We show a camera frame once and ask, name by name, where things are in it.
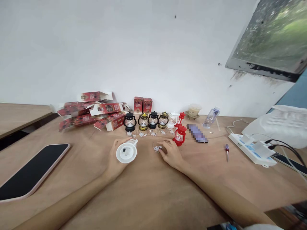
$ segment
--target pink phone case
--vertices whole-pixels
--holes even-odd
[[[14,200],[21,200],[21,199],[24,199],[24,198],[27,198],[27,197],[29,197],[30,195],[32,195],[36,190],[37,190],[37,188],[40,186],[40,184],[45,180],[45,178],[49,175],[49,173],[52,171],[52,169],[57,165],[57,163],[62,159],[62,157],[65,155],[65,153],[69,150],[69,148],[70,148],[70,144],[67,144],[68,146],[67,146],[67,148],[63,151],[63,153],[58,157],[58,159],[51,165],[51,167],[48,169],[48,171],[42,176],[42,178],[37,182],[37,184],[31,189],[31,191],[30,192],[28,192],[27,194],[25,194],[25,195],[23,195],[23,196],[20,196],[20,197],[16,197],[16,198],[11,198],[11,199],[7,199],[7,200],[0,200],[0,203],[4,203],[4,202],[10,202],[10,201],[14,201]],[[15,172],[8,180],[6,180],[1,186],[0,186],[0,188],[6,183],[6,182],[8,182],[16,173],[18,173],[18,171],[17,172]]]

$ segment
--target wall stain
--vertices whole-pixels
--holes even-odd
[[[266,83],[268,83],[270,86],[274,86],[274,88],[277,88],[281,84],[285,83],[286,81],[279,80],[273,77],[266,77],[262,76],[262,78],[265,80]]]
[[[233,78],[237,81],[239,80],[240,78],[244,77],[246,74],[246,72],[243,72],[243,71],[239,71],[239,70],[235,70],[234,71],[234,74],[232,76],[232,78],[230,80],[232,80]]]

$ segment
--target forearm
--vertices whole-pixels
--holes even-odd
[[[235,222],[242,227],[275,223],[251,202],[220,183],[209,180],[201,171],[184,162],[179,169],[193,180]]]
[[[17,226],[19,229],[59,229],[114,178],[106,173]]]

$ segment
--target human arm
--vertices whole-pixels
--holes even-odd
[[[104,187],[114,181],[126,168],[128,164],[123,164],[117,160],[116,150],[129,139],[131,138],[114,141],[109,153],[107,168],[102,175],[33,216],[14,228],[14,230],[56,230],[62,227]]]
[[[165,162],[193,180],[221,209],[242,227],[253,224],[275,223],[251,202],[230,188],[212,181],[203,172],[187,163],[181,156],[174,141],[165,139],[159,142],[167,150],[159,150]]]

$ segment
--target black cable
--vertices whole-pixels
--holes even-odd
[[[292,152],[294,152],[294,154],[297,156],[297,158],[302,162],[302,164],[306,167],[306,164],[305,162],[303,161],[303,158],[301,157],[301,155],[290,145],[288,145],[287,143],[283,142],[283,141],[280,141],[280,140],[276,140],[276,139],[270,139],[270,140],[267,140],[265,143],[268,144],[270,143],[271,141],[278,141],[278,142],[281,142],[281,143],[284,143],[286,144],[287,146],[289,146],[292,150]]]
[[[293,151],[293,149],[291,149],[291,148],[289,148],[288,146],[285,146],[285,145],[270,145],[268,148],[269,149],[271,149],[271,150],[273,150],[276,146],[282,146],[282,147],[285,147],[285,148],[287,148],[287,149],[290,149],[292,152],[294,152]],[[301,158],[301,156],[299,155],[299,160],[303,163],[303,165],[306,167],[306,165],[305,165],[305,163],[304,163],[304,161],[303,161],[303,159]]]

